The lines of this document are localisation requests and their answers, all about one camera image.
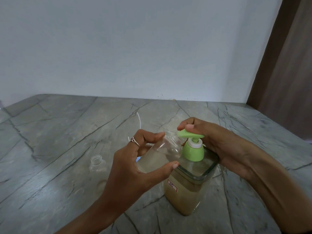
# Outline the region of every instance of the right hand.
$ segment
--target right hand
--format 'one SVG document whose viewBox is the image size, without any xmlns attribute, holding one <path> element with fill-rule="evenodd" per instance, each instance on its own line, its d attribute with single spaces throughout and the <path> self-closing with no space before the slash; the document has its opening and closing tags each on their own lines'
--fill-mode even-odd
<svg viewBox="0 0 312 234">
<path fill-rule="evenodd" d="M 191 117 L 180 123 L 178 130 L 205 135 L 202 142 L 220 157 L 220 164 L 240 177 L 249 180 L 252 176 L 250 157 L 265 154 L 253 143 L 239 137 L 217 124 Z"/>
</svg>

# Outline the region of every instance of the white wall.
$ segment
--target white wall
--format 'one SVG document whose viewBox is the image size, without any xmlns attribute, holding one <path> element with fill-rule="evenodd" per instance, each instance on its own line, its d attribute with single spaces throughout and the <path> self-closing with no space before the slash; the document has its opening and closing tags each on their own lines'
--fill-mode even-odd
<svg viewBox="0 0 312 234">
<path fill-rule="evenodd" d="M 280 3 L 0 0 L 0 100 L 52 93 L 245 102 Z"/>
</svg>

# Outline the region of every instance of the sticker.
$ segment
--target sticker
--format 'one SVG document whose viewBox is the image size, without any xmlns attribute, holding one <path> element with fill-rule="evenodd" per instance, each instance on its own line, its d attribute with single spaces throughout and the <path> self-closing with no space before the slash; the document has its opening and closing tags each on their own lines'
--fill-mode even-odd
<svg viewBox="0 0 312 234">
<path fill-rule="evenodd" d="M 168 184 L 177 192 L 177 187 L 173 185 L 172 182 L 169 181 L 169 179 L 168 179 Z"/>
</svg>

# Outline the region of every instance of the left hand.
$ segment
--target left hand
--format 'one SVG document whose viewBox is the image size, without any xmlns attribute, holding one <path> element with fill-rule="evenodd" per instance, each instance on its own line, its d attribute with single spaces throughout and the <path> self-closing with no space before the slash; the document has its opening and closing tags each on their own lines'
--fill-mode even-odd
<svg viewBox="0 0 312 234">
<path fill-rule="evenodd" d="M 136 158 L 144 155 L 150 148 L 146 143 L 156 143 L 165 133 L 151 133 L 138 130 L 134 136 L 140 145 L 129 142 L 117 150 L 110 175 L 103 194 L 95 202 L 98 207 L 111 217 L 110 225 L 123 214 L 141 195 L 153 186 L 169 177 L 179 165 L 177 161 L 170 162 L 150 173 L 142 173 L 136 166 Z"/>
</svg>

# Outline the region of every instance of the marble countertop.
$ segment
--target marble countertop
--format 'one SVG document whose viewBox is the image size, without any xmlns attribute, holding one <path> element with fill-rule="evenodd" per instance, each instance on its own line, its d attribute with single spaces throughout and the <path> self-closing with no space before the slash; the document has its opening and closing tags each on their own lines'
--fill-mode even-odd
<svg viewBox="0 0 312 234">
<path fill-rule="evenodd" d="M 312 146 L 245 104 L 36 95 L 0 110 L 0 233 L 53 233 L 94 201 L 89 164 L 139 128 L 173 130 L 189 116 L 214 122 L 277 159 L 312 198 Z M 180 215 L 162 185 L 103 233 L 280 233 L 254 190 L 218 167 L 205 199 Z"/>
</svg>

